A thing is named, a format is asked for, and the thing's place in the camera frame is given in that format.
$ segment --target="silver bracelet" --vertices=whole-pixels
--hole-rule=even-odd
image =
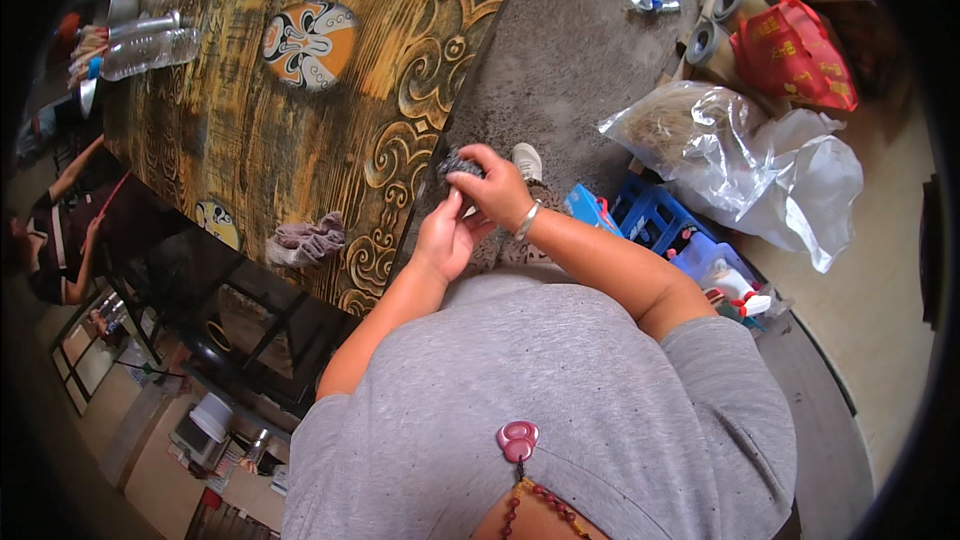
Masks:
[[[537,214],[537,211],[540,210],[542,202],[540,198],[537,198],[534,201],[534,206],[530,207],[530,210],[527,211],[527,216],[523,217],[523,222],[520,223],[520,227],[516,228],[516,234],[513,234],[513,239],[518,243],[523,242],[523,239],[527,237],[527,232],[530,231],[530,226],[533,225],[534,222],[534,216]]]

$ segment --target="leopard print pants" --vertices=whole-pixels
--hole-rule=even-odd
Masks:
[[[541,209],[570,215],[564,199],[543,182],[527,180],[527,189],[530,191],[531,198],[540,200]],[[525,239],[518,242],[509,232],[497,227],[473,247],[473,254],[470,255],[470,260],[466,264],[463,277],[473,277],[494,268],[549,263],[553,263],[553,260],[539,248]]]

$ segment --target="red bag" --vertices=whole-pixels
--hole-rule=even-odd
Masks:
[[[729,42],[740,78],[764,94],[846,111],[857,108],[847,64],[820,18],[800,0],[780,0],[740,21]]]

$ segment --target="plastic water bottle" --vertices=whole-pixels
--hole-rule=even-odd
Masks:
[[[640,13],[676,13],[680,0],[630,0],[630,8]]]
[[[200,51],[200,30],[183,27],[133,36],[103,54],[100,77],[111,82],[171,65],[192,61]]]

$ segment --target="chopsticks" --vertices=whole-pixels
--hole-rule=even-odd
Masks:
[[[70,53],[73,62],[67,69],[70,73],[67,88],[70,90],[79,86],[80,82],[85,79],[97,77],[100,73],[100,62],[92,62],[92,60],[102,55],[110,46],[111,32],[106,27],[85,25],[79,33],[79,43],[74,51]],[[92,75],[90,72],[91,65],[94,67]]]

